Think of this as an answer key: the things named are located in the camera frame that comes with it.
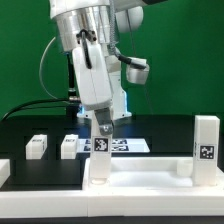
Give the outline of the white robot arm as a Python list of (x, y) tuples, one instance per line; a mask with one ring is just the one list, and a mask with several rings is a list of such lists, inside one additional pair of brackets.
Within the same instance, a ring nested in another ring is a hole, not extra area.
[(81, 103), (95, 118), (102, 136), (113, 133), (116, 107), (110, 74), (127, 65), (127, 80), (143, 85), (150, 67), (145, 59), (127, 57), (116, 47), (116, 32), (138, 27), (144, 6), (165, 0), (49, 0), (63, 51), (71, 55)]

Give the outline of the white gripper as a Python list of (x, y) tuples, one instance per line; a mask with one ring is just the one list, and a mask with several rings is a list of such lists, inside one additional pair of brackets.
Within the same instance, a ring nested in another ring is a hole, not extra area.
[(111, 135), (113, 122), (110, 109), (106, 107), (111, 105), (112, 90), (105, 58), (100, 44), (91, 45), (88, 50), (92, 64), (91, 69), (86, 67), (82, 47), (77, 47), (72, 51), (81, 103), (86, 111), (95, 110), (100, 133)]

